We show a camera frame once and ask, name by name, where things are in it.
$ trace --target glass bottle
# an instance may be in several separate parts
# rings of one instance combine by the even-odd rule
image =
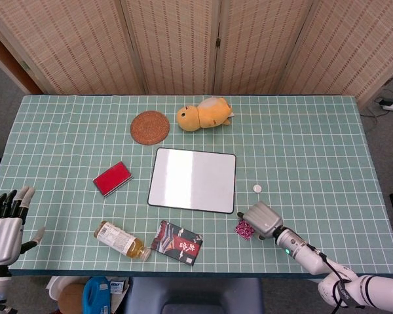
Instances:
[[[140,239],[126,233],[106,220],[100,223],[94,232],[94,237],[102,243],[109,245],[112,249],[131,258],[139,257],[143,261],[146,261],[151,252],[148,247],[144,246]]]

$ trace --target chair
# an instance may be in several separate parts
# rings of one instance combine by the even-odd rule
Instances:
[[[261,280],[134,277],[117,313],[263,314]]]

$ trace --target bottle label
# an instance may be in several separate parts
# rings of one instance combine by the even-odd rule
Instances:
[[[134,236],[126,233],[118,227],[115,227],[110,222],[106,222],[104,226],[100,229],[98,240],[109,245],[112,249],[117,250],[123,255],[126,255],[134,240]]]

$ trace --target small pink object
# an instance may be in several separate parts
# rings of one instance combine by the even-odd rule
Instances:
[[[245,240],[250,240],[252,234],[255,233],[255,229],[248,224],[245,220],[240,220],[236,228],[234,229],[235,232],[243,237]]]

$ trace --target plush toy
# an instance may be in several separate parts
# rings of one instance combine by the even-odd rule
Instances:
[[[199,128],[213,128],[224,124],[228,126],[232,116],[231,106],[224,98],[211,97],[202,101],[197,107],[185,106],[176,114],[176,121],[185,131]]]

